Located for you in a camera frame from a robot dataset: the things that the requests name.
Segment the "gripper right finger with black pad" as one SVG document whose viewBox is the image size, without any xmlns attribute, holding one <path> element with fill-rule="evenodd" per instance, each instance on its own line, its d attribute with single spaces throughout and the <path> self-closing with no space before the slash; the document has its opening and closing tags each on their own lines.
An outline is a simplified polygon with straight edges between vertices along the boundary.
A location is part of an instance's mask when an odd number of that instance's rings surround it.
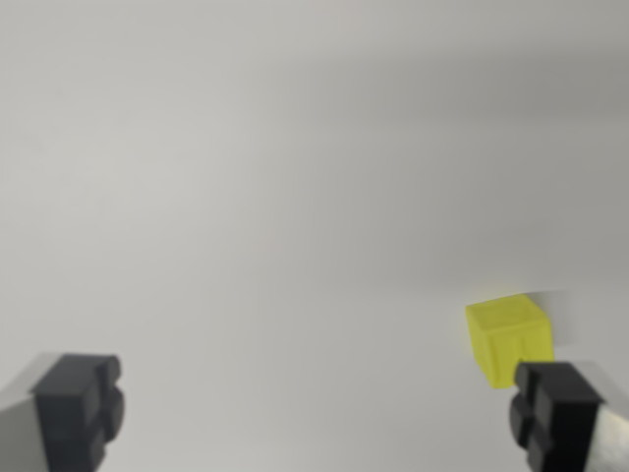
<svg viewBox="0 0 629 472">
<path fill-rule="evenodd" d="M 532 471 L 626 471 L 628 388 L 593 362 L 522 362 L 509 407 Z"/>
</svg>

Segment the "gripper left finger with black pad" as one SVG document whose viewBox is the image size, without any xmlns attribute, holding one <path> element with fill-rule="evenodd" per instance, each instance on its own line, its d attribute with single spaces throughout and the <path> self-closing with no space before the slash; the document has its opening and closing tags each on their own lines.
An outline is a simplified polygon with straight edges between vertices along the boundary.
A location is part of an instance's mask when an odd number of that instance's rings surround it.
<svg viewBox="0 0 629 472">
<path fill-rule="evenodd" d="M 124 422 L 116 355 L 42 353 L 1 388 L 3 471 L 96 471 Z"/>
</svg>

